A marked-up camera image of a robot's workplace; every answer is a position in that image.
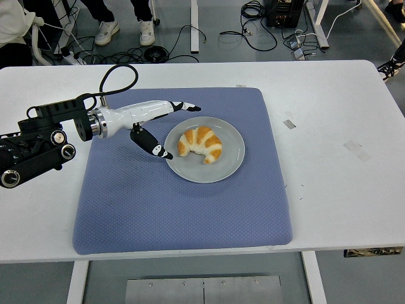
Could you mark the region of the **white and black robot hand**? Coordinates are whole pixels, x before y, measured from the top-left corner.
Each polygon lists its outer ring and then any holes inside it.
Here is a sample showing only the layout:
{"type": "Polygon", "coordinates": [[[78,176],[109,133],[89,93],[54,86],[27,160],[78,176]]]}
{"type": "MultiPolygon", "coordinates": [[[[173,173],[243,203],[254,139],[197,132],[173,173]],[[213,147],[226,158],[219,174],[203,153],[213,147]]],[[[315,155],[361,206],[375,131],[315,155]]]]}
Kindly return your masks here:
{"type": "Polygon", "coordinates": [[[115,135],[120,129],[130,131],[131,140],[150,155],[171,160],[173,155],[165,150],[158,140],[143,125],[154,119],[161,118],[175,111],[200,111],[201,108],[186,102],[152,100],[131,104],[119,109],[98,108],[97,117],[100,138],[115,135]]]}

